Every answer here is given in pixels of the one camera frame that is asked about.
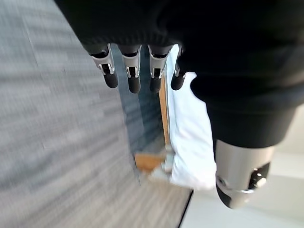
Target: black sleeve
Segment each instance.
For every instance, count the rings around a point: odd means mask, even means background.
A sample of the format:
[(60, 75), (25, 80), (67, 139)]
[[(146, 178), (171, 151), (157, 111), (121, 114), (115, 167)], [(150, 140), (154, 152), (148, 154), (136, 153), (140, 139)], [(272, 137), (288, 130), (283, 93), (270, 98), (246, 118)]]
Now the black sleeve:
[(89, 54), (106, 43), (183, 45), (213, 137), (280, 142), (304, 102), (302, 0), (56, 0)]

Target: floor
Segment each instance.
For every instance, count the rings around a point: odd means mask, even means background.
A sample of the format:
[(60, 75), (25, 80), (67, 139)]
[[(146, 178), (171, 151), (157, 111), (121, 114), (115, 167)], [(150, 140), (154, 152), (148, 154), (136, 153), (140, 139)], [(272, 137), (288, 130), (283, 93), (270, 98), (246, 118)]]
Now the floor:
[(0, 228), (179, 223), (189, 191), (134, 170), (133, 153), (164, 145), (147, 61), (132, 95), (113, 53), (118, 89), (105, 85), (52, 0), (0, 2)]

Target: black fingertip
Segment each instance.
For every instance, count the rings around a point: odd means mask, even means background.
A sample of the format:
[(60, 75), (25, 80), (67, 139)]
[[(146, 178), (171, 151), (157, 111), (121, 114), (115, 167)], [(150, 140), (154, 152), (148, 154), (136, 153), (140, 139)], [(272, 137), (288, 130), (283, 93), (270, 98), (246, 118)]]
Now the black fingertip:
[(108, 87), (114, 89), (118, 86), (118, 78), (115, 72), (112, 75), (107, 73), (106, 75), (104, 75), (104, 79)]
[(184, 77), (176, 77), (175, 75), (173, 76), (171, 80), (171, 88), (173, 90), (179, 90), (183, 83), (184, 83), (185, 78)]
[(139, 77), (129, 77), (128, 84), (129, 84), (129, 90), (133, 94), (138, 93), (141, 89), (141, 82)]
[(158, 93), (161, 89), (161, 78), (151, 78), (150, 79), (150, 91), (152, 93)]

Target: wooden floor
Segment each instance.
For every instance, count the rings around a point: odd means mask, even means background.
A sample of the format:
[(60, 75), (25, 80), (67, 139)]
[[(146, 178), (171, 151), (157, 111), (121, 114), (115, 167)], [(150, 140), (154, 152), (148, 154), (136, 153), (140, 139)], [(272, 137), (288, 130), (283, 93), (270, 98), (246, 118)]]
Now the wooden floor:
[(108, 88), (52, 0), (0, 1), (0, 228), (174, 228), (189, 192), (140, 184), (132, 153), (164, 145), (148, 88)]

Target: robotic finger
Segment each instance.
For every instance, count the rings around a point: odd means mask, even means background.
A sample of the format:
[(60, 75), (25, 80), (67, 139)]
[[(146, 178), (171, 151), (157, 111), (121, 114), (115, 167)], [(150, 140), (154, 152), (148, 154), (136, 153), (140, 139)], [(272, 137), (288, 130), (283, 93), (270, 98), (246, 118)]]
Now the robotic finger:
[(167, 58), (172, 46), (157, 47), (148, 45), (150, 52), (150, 91), (158, 93), (161, 89), (161, 79), (166, 67)]
[(128, 76), (129, 90), (131, 93), (138, 93), (141, 89), (140, 83), (140, 62), (141, 62), (141, 45), (118, 45), (122, 56), (125, 69)]
[(118, 86), (118, 78), (115, 73), (113, 55), (110, 44), (107, 44), (100, 53), (91, 55), (98, 69), (104, 75), (105, 83), (110, 88)]
[[(181, 52), (182, 52), (182, 49), (180, 46), (178, 57), (181, 56)], [(179, 90), (182, 87), (182, 84), (184, 83), (184, 80), (185, 80), (185, 74), (186, 74), (186, 72), (181, 70), (178, 63), (176, 63), (174, 75), (171, 80), (171, 88), (173, 90)]]

